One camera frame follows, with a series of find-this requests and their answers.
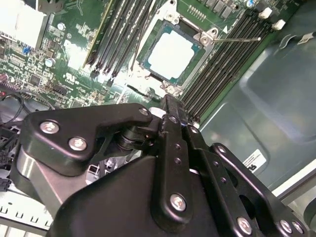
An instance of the metal pin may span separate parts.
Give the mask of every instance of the metal pin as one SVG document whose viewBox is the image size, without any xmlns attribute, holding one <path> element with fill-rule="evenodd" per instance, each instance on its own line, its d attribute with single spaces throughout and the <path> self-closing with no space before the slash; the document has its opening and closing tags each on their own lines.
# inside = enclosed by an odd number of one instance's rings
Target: metal pin
<svg viewBox="0 0 316 237">
<path fill-rule="evenodd" d="M 236 39 L 213 39 L 213 42 L 257 42 L 260 41 L 261 37 L 251 38 L 251 39 L 243 39 L 243 38 L 236 38 Z"/>
</svg>

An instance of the microchip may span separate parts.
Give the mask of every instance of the microchip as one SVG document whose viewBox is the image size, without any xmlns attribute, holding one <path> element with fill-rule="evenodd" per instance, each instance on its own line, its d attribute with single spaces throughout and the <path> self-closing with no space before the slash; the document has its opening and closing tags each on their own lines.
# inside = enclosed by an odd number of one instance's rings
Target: microchip
<svg viewBox="0 0 316 237">
<path fill-rule="evenodd" d="M 232 9 L 230 7 L 226 7 L 226 9 L 223 11 L 222 17 L 226 19 L 227 17 L 229 17 L 231 12 L 232 12 Z"/>
<path fill-rule="evenodd" d="M 59 47 L 60 47 L 60 45 L 59 45 L 59 44 L 55 44 L 55 46 L 54 46 L 54 50 L 55 50 L 55 51 L 59 50 Z"/>
<path fill-rule="evenodd" d="M 213 11 L 214 11 L 214 12 L 220 12 L 220 11 L 223 9 L 224 5 L 225 5 L 225 4 L 224 4 L 222 1 L 219 1 L 219 2 L 215 5 Z"/>
<path fill-rule="evenodd" d="M 40 85 L 40 78 L 38 76 L 31 75 L 30 83 L 32 85 L 39 86 Z"/>
<path fill-rule="evenodd" d="M 56 42 L 52 41 L 49 45 L 50 48 L 54 48 L 56 46 Z"/>
<path fill-rule="evenodd" d="M 93 36 L 89 36 L 88 40 L 89 40 L 90 43 L 92 43 L 92 41 L 93 41 Z"/>
<path fill-rule="evenodd" d="M 180 85 L 186 80 L 188 69 L 202 57 L 201 48 L 199 41 L 164 21 L 141 67 L 162 80 Z"/>
<path fill-rule="evenodd" d="M 54 53 L 52 52 L 52 51 L 46 51 L 46 56 L 48 57 L 48 58 L 52 58 L 53 57 L 53 55 L 54 55 Z"/>
<path fill-rule="evenodd" d="M 215 3 L 215 0 L 207 0 L 205 5 L 208 7 L 212 7 L 214 3 Z"/>
<path fill-rule="evenodd" d="M 1 59 L 4 59 L 4 52 L 5 52 L 5 49 L 3 47 L 0 47 L 0 58 Z"/>
<path fill-rule="evenodd" d="M 73 102 L 72 108 L 80 108 L 80 107 L 82 107 L 82 104 L 75 100 Z"/>
<path fill-rule="evenodd" d="M 57 92 L 58 94 L 61 95 L 66 95 L 67 94 L 67 89 L 62 87 L 61 85 L 54 85 L 53 86 L 53 91 Z"/>
</svg>

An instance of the capacitor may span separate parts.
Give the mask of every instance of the capacitor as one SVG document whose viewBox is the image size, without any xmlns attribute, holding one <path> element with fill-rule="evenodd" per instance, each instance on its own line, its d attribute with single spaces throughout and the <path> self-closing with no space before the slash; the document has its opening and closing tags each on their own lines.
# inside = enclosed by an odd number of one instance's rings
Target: capacitor
<svg viewBox="0 0 316 237">
<path fill-rule="evenodd" d="M 253 0 L 246 0 L 246 1 L 244 2 L 244 4 L 245 4 L 245 6 L 246 6 L 247 8 L 253 8 L 253 6 L 254 6 Z"/>
<path fill-rule="evenodd" d="M 9 79 L 9 76 L 7 74 L 0 74 L 0 83 L 5 82 Z"/>
<path fill-rule="evenodd" d="M 47 58 L 45 60 L 45 66 L 47 66 L 48 68 L 53 67 L 55 65 L 55 63 L 56 63 L 56 60 L 53 58 Z"/>
<path fill-rule="evenodd" d="M 65 26 L 64 23 L 58 23 L 58 24 L 57 24 L 57 28 L 58 28 L 60 31 L 64 31 L 65 28 L 66 28 L 66 26 Z"/>
</svg>

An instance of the cable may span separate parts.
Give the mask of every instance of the cable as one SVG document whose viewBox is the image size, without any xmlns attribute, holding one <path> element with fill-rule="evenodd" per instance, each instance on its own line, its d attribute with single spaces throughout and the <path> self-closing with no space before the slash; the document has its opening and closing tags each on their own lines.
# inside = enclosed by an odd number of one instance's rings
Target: cable
<svg viewBox="0 0 316 237">
<path fill-rule="evenodd" d="M 17 117 L 19 117 L 19 115 L 21 114 L 21 112 L 23 110 L 23 107 L 24 107 L 24 99 L 23 99 L 23 97 L 20 94 L 17 94 L 17 93 L 6 94 L 5 96 L 2 96 L 0 98 L 0 101 L 5 100 L 5 98 L 7 98 L 9 96 L 12 96 L 12 97 L 16 98 L 19 101 L 20 107 L 19 107 L 18 111 L 16 112 L 16 114 L 13 116 L 13 118 L 10 119 L 9 121 L 7 121 L 6 123 L 3 123 L 3 124 L 7 124 L 7 123 L 13 122 Z"/>
<path fill-rule="evenodd" d="M 44 101 L 46 103 L 46 105 L 48 105 L 52 110 L 55 110 L 56 108 L 47 100 L 45 99 L 43 96 L 39 95 L 39 94 L 34 94 L 34 92 L 32 91 L 28 91 L 28 90 L 17 90 L 16 92 L 18 93 L 24 93 L 24 94 L 31 94 L 39 99 L 41 99 L 42 101 Z"/>
</svg>

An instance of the black bracket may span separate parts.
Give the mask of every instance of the black bracket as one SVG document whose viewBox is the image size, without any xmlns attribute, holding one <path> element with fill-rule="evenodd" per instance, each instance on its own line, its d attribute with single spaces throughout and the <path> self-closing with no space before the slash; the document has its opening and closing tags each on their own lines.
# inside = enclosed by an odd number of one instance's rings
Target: black bracket
<svg viewBox="0 0 316 237">
<path fill-rule="evenodd" d="M 178 233 L 192 218 L 193 198 L 188 147 L 176 117 L 163 116 L 158 144 L 151 212 L 161 228 Z"/>
<path fill-rule="evenodd" d="M 55 123 L 59 128 L 58 132 L 43 132 L 40 125 L 45 121 Z M 54 171 L 65 176 L 78 176 L 87 170 L 97 153 L 97 139 L 105 137 L 111 140 L 122 128 L 146 126 L 151 121 L 150 112 L 139 104 L 36 112 L 24 119 L 21 145 L 29 156 L 35 157 Z M 86 142 L 83 151 L 70 147 L 69 141 L 75 137 Z"/>
</svg>

